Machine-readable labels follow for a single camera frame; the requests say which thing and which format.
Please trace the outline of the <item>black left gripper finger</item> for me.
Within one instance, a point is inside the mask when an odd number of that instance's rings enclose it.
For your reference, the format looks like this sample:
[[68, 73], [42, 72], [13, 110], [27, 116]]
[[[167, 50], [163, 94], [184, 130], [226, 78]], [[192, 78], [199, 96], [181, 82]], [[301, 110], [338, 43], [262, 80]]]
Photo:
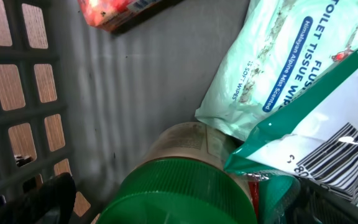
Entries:
[[0, 207], [0, 224], [37, 223], [55, 208], [59, 209], [57, 222], [68, 223], [75, 199], [75, 181], [69, 173], [64, 172], [43, 183], [39, 189], [33, 189]]

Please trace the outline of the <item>green lid jar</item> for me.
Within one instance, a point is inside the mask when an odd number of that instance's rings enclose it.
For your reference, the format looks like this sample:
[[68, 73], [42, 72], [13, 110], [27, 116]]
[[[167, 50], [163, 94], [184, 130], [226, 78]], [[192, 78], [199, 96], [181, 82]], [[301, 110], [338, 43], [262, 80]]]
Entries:
[[203, 123], [166, 129], [98, 223], [257, 223], [248, 182], [223, 169], [235, 148]]

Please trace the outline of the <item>red tissue pack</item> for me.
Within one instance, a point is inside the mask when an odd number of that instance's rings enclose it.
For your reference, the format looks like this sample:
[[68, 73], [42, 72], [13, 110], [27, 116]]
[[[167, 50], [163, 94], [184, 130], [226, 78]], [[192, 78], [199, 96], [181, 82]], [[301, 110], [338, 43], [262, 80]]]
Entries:
[[89, 26], [111, 32], [160, 1], [78, 0], [78, 4]]

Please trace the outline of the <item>mint toilet wipes pack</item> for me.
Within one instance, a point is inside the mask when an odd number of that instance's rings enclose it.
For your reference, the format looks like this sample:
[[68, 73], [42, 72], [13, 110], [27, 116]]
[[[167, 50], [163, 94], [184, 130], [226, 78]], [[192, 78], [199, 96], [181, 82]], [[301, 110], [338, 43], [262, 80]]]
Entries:
[[245, 140], [358, 49], [358, 0], [251, 1], [196, 119]]

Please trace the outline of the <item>green white wipes packet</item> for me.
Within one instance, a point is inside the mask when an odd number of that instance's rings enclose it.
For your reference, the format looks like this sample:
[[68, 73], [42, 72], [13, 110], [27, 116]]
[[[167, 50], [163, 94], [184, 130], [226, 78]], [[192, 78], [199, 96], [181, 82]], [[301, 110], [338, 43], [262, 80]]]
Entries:
[[358, 49], [257, 124], [224, 168], [280, 170], [358, 206]]

